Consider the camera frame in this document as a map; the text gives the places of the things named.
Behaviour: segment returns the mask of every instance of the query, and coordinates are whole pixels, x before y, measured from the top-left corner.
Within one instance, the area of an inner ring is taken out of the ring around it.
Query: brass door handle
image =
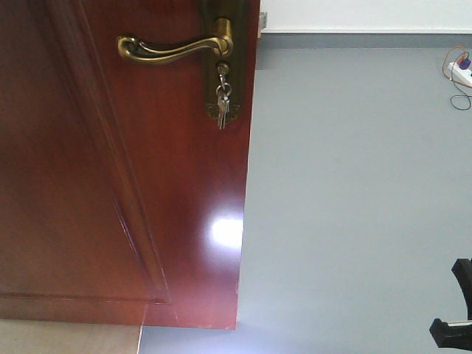
[[[225,122],[236,119],[241,110],[250,2],[198,0],[204,35],[173,45],[146,42],[135,35],[121,35],[117,38],[118,53],[134,63],[159,65],[204,51],[204,107],[211,118],[218,120],[221,128],[224,126],[221,124],[223,108]],[[223,77],[218,71],[221,67],[226,68]]]
[[[121,35],[117,38],[118,53],[134,63],[159,65],[178,60],[202,49],[212,49],[222,58],[233,52],[231,21],[218,18],[211,36],[202,36],[174,45],[158,45],[145,42],[135,35]]]

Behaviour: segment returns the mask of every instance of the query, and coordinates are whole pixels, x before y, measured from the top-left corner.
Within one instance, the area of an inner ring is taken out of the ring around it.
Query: white power strip
[[[448,70],[449,72],[452,72],[453,73],[453,78],[455,80],[459,80],[463,83],[465,83],[466,85],[470,85],[472,86],[472,71],[470,69],[466,69],[466,70],[462,70],[461,68],[459,68],[459,64],[458,63],[449,63],[448,64]]]

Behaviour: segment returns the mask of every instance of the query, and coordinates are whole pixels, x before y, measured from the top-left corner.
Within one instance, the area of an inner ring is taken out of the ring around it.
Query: wooden door
[[[258,11],[219,131],[200,55],[115,44],[199,35],[197,1],[0,1],[0,317],[235,328]]]

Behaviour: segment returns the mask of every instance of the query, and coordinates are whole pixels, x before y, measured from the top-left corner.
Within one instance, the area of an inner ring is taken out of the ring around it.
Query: molding
[[[260,49],[450,48],[467,46],[472,34],[263,33]]]

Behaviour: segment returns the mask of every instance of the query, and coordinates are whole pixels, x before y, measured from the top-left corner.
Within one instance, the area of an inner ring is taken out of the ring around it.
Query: key ring
[[[232,87],[229,83],[224,83],[224,85],[218,85],[216,88],[216,95],[220,96],[220,91],[223,92],[223,95],[229,96],[232,93]]]

